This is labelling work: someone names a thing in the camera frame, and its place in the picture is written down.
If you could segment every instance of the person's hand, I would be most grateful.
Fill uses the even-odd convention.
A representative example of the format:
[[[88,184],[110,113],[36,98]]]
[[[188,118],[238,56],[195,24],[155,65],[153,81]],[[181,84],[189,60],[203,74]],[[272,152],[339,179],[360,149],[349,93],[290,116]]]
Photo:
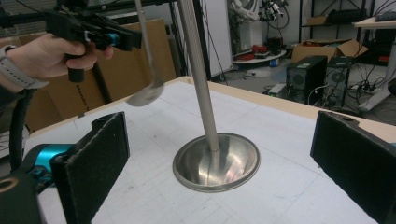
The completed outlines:
[[[91,44],[88,49],[82,43],[46,34],[38,39],[15,49],[9,50],[7,56],[26,75],[35,78],[57,77],[67,74],[67,67],[91,69],[97,61],[96,48]],[[67,60],[65,54],[81,55],[81,58]],[[111,58],[113,48],[103,51],[106,58]]]

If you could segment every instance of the computer tower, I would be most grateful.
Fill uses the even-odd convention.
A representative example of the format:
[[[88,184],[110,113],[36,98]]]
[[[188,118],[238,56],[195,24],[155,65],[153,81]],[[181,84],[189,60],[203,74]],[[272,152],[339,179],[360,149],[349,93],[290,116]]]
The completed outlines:
[[[287,99],[314,105],[323,97],[327,56],[312,55],[287,68]]]
[[[344,106],[352,58],[332,57],[327,64],[323,104],[326,107]]]

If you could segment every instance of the white table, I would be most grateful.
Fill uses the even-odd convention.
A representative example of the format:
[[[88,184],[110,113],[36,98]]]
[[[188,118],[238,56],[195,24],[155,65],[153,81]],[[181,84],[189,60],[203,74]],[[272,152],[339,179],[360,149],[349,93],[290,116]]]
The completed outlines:
[[[244,185],[220,193],[187,189],[172,162],[190,140],[204,135],[192,79],[165,86],[145,107],[124,100],[32,134],[26,148],[40,143],[75,143],[91,122],[124,111],[131,158],[96,223],[375,223],[309,156],[318,109],[255,92],[209,83],[218,132],[245,136],[258,147],[258,172]],[[396,142],[396,127],[359,119],[361,127]],[[39,200],[48,223],[65,223],[56,189]]]
[[[396,21],[375,21],[375,17],[369,18],[364,21],[356,22],[355,27],[360,27],[362,29],[396,29]],[[380,88],[382,89],[380,92],[376,93],[372,97],[370,97],[366,102],[359,105],[359,109],[361,111],[369,111],[379,103],[381,103],[384,99],[390,96],[390,92],[388,91],[388,82],[395,78],[396,71],[396,48],[395,48],[396,40],[393,41],[392,49],[389,55],[389,62],[387,72],[384,77],[384,81],[381,84]]]

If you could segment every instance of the watch strap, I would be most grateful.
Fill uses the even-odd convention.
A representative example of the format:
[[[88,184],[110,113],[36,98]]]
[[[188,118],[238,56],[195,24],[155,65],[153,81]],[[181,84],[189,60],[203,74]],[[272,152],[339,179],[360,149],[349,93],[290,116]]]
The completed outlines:
[[[15,49],[15,46],[7,45],[0,48],[0,73],[11,80],[13,83],[25,89],[38,89],[46,86],[48,81],[41,81],[37,78],[29,77],[19,69],[14,62],[6,55],[7,50]]]

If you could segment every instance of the floor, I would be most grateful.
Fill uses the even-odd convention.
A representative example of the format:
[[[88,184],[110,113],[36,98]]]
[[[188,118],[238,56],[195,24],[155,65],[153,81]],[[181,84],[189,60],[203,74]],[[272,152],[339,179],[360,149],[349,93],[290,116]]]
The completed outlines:
[[[268,94],[268,91],[277,83],[286,83],[286,68],[289,64],[290,59],[280,59],[278,67],[269,67],[268,63],[242,64],[238,66],[238,69],[229,71],[224,76],[215,77],[214,81],[247,91]],[[349,86],[356,86],[365,79],[373,84],[379,77],[384,76],[386,69],[385,66],[356,63],[350,70]],[[369,112],[359,111],[358,106],[371,95],[368,91],[357,92],[350,88],[346,91],[344,106],[331,109],[348,115],[396,125],[396,96],[389,96]]]

